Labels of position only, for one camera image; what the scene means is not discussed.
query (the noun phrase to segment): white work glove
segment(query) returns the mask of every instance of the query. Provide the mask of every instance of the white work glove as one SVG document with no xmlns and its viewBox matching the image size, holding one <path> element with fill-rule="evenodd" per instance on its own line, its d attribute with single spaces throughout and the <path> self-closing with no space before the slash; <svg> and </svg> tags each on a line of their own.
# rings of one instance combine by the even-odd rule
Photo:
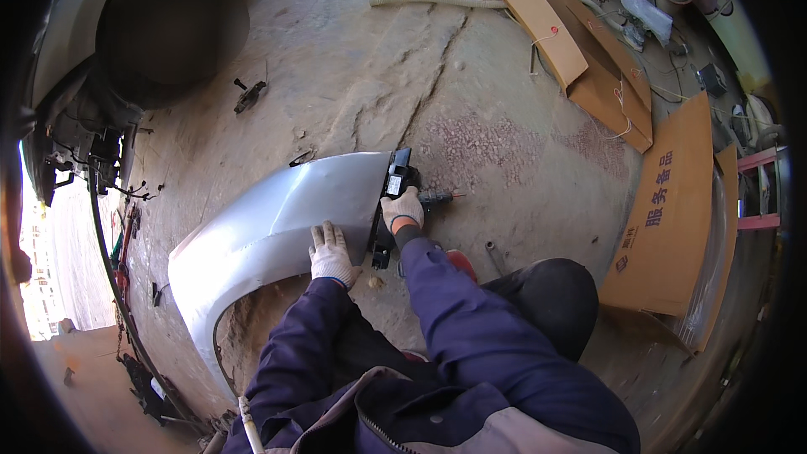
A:
<svg viewBox="0 0 807 454">
<path fill-rule="evenodd" d="M 381 212 L 384 216 L 384 224 L 387 225 L 387 229 L 393 235 L 396 234 L 398 225 L 400 225 L 400 222 L 398 222 L 397 225 L 393 226 L 395 220 L 399 217 L 410 217 L 417 222 L 418 227 L 423 228 L 423 206 L 417 199 L 417 187 L 407 187 L 403 195 L 394 200 L 390 197 L 383 197 L 381 199 Z"/>
<path fill-rule="evenodd" d="M 361 267 L 353 267 L 350 263 L 342 230 L 333 226 L 330 221 L 323 221 L 321 228 L 311 227 L 311 237 L 314 238 L 313 247 L 308 247 L 311 279 L 325 277 L 336 280 L 346 290 L 353 287 L 361 273 Z"/>
</svg>

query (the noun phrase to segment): red metal stand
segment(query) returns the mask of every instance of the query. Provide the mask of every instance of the red metal stand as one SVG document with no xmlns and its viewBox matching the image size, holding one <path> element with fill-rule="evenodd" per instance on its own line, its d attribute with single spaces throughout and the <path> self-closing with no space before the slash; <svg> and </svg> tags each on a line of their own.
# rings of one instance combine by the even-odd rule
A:
<svg viewBox="0 0 807 454">
<path fill-rule="evenodd" d="M 754 153 L 751 156 L 747 156 L 745 158 L 741 158 L 737 161 L 737 172 L 747 172 L 749 170 L 756 169 L 760 175 L 760 200 L 764 199 L 763 196 L 763 186 L 762 186 L 762 177 L 765 175 L 764 171 L 762 170 L 765 165 L 767 164 L 775 164 L 778 156 L 776 154 L 776 147 L 771 147 L 764 151 L 760 151 L 759 153 Z M 779 169 L 776 169 L 776 189 L 779 189 Z M 764 212 L 767 210 L 767 204 L 765 207 L 761 206 L 762 202 L 760 202 L 760 212 Z M 767 228 L 779 228 L 781 225 L 781 217 L 778 212 L 773 214 L 761 214 L 759 216 L 749 216 L 749 217 L 740 217 L 737 220 L 737 230 L 765 230 Z"/>
</svg>

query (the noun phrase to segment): knee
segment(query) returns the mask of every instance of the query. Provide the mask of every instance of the knee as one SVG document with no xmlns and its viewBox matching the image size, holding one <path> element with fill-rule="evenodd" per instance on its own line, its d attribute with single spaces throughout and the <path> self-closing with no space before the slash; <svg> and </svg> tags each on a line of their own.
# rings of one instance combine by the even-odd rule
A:
<svg viewBox="0 0 807 454">
<path fill-rule="evenodd" d="M 594 278 L 581 264 L 569 258 L 542 259 L 531 265 L 522 295 L 548 301 L 569 314 L 596 317 L 599 299 Z"/>
</svg>

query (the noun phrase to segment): black sleeve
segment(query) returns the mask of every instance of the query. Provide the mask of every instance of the black sleeve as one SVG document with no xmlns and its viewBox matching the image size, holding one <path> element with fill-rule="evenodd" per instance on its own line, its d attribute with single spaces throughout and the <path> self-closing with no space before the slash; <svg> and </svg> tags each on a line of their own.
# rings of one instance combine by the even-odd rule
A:
<svg viewBox="0 0 807 454">
<path fill-rule="evenodd" d="M 398 249 L 403 249 L 404 246 L 413 238 L 423 237 L 423 230 L 418 225 L 406 225 L 400 227 L 396 234 L 396 245 Z"/>
</svg>

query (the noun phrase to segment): black plastic bracket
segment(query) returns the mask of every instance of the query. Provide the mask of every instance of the black plastic bracket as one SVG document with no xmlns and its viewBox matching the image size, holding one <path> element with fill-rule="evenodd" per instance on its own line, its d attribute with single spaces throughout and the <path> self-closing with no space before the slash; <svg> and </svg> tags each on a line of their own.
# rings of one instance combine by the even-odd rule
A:
<svg viewBox="0 0 807 454">
<path fill-rule="evenodd" d="M 390 197 L 394 200 L 403 195 L 409 186 L 420 188 L 420 172 L 414 166 L 409 166 L 410 155 L 411 147 L 406 147 L 399 149 L 392 156 L 387 178 L 384 181 L 382 197 Z M 390 264 L 390 254 L 396 246 L 396 241 L 387 229 L 387 225 L 384 224 L 380 205 L 375 212 L 373 236 L 370 247 L 373 253 L 373 268 L 375 270 L 387 268 Z"/>
</svg>

